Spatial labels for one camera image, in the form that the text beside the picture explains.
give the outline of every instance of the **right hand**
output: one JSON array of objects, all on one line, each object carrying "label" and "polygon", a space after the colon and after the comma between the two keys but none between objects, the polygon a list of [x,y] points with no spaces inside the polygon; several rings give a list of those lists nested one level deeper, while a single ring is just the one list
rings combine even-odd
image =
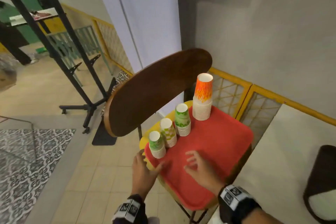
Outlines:
[{"label": "right hand", "polygon": [[187,159],[188,165],[184,167],[185,171],[199,185],[218,195],[225,183],[220,180],[212,166],[197,151],[187,151],[185,154],[192,156]]}]

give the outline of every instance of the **lattice panel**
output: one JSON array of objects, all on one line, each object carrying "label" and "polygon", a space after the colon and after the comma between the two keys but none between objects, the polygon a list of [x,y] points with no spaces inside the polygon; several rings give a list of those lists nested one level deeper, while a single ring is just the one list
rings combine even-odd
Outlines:
[{"label": "lattice panel", "polygon": [[253,93],[240,122],[249,126],[254,134],[254,148],[277,114],[281,104],[256,92]]},{"label": "lattice panel", "polygon": [[237,104],[244,91],[244,87],[230,82],[214,73],[208,72],[213,76],[212,83],[212,105],[234,117]]},{"label": "lattice panel", "polygon": [[127,71],[134,73],[115,28],[99,21],[97,21],[97,24],[103,35],[111,59],[124,67]]}]

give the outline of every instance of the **table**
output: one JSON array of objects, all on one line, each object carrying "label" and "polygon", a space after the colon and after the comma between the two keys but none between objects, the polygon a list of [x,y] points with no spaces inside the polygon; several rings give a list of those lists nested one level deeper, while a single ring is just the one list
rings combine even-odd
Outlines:
[{"label": "table", "polygon": [[[35,20],[37,22],[40,23],[41,27],[44,29],[44,31],[47,33],[47,34],[50,34],[51,31],[49,30],[49,28],[47,27],[47,25],[45,24],[44,20],[45,19],[52,19],[54,17],[57,17],[58,14],[56,12],[56,9],[55,8],[48,8],[48,9],[44,9],[44,10],[40,10],[38,11],[39,13],[49,13],[51,15],[49,16],[45,16],[43,18],[40,18],[38,20]],[[24,25],[24,24],[27,24],[26,20],[22,17],[22,15],[16,15],[16,16],[12,16],[9,18],[10,21],[11,21],[11,26],[20,26],[20,25]]]},{"label": "table", "polygon": [[[185,104],[187,104],[188,108],[190,108],[193,105],[193,101],[187,101]],[[174,120],[175,117],[175,111],[172,111],[170,114],[168,114],[166,117]],[[139,147],[140,149],[144,149],[146,144],[148,143],[148,137],[149,137],[149,133],[152,131],[160,131],[160,122],[157,122],[152,128],[150,128],[145,134],[144,136],[141,138],[140,140],[140,144]],[[226,178],[229,182],[232,182],[234,180],[234,178],[236,177],[237,173],[240,171],[242,165],[246,162],[249,154],[250,154],[250,149],[248,149],[246,151],[246,153],[241,157],[240,161],[238,162],[238,164],[236,164],[236,166],[233,168],[231,174]],[[148,163],[148,168],[152,169],[153,166],[151,165],[151,163],[146,159],[147,163]],[[183,206],[181,205],[179,198],[177,197],[177,195],[175,194],[175,192],[164,182],[164,180],[162,179],[161,176],[158,177],[159,182],[162,184],[162,186],[171,194],[171,196],[175,199],[175,201],[179,204],[179,206],[182,208],[182,210],[187,214],[187,212],[185,211],[185,209],[183,208]],[[209,209],[210,207],[214,206],[217,204],[217,197],[213,196],[213,199],[210,199],[211,201],[208,203],[208,205],[205,207],[205,211],[204,213],[206,213],[207,209]]]},{"label": "table", "polygon": [[[233,184],[286,224],[318,223],[303,202],[303,191],[322,145],[336,146],[336,127],[282,105]],[[336,219],[336,190],[310,198],[321,218]],[[218,209],[209,224],[221,223]]]}]

